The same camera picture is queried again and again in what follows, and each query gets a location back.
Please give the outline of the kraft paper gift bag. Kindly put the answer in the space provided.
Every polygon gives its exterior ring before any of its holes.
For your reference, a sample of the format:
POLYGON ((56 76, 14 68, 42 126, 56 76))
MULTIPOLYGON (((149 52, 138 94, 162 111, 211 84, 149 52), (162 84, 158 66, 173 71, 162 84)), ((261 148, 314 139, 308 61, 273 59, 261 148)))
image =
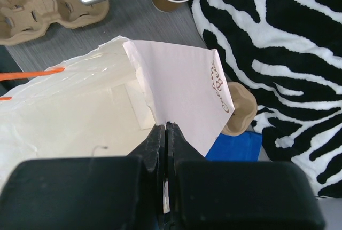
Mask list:
POLYGON ((28 159, 127 155, 168 122, 204 156, 234 110, 217 50, 118 36, 1 96, 1 184, 28 159))

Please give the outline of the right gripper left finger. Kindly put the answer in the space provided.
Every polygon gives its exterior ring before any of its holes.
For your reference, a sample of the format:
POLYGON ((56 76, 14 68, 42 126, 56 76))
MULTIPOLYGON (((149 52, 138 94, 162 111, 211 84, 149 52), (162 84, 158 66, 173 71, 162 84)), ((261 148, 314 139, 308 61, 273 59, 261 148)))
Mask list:
POLYGON ((21 162, 1 191, 1 229, 162 229, 164 126, 127 156, 21 162))

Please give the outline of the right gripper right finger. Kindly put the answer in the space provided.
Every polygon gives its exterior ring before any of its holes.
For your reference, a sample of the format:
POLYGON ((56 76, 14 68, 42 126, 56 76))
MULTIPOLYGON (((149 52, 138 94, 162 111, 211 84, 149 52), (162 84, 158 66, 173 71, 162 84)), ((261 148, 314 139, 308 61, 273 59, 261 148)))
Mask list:
POLYGON ((324 229, 306 175, 288 162, 210 161, 166 125, 166 229, 324 229))

